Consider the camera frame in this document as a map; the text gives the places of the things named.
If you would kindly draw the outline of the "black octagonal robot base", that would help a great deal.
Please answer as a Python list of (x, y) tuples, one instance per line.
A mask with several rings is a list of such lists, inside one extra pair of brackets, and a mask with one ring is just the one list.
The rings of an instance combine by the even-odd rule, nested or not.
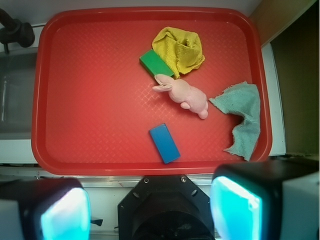
[(145, 176), (117, 206), (121, 240), (213, 240), (210, 198), (186, 175)]

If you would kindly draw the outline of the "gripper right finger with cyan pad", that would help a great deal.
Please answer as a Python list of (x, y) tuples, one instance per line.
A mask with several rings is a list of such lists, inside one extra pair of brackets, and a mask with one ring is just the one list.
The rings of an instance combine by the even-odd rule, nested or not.
[(320, 163), (311, 159), (220, 165), (210, 210), (224, 240), (317, 240)]

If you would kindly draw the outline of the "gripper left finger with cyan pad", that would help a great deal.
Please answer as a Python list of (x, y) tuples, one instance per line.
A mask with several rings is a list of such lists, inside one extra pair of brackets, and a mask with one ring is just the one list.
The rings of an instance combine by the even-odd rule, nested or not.
[(2, 240), (88, 240), (90, 230), (89, 195), (77, 179), (1, 182)]

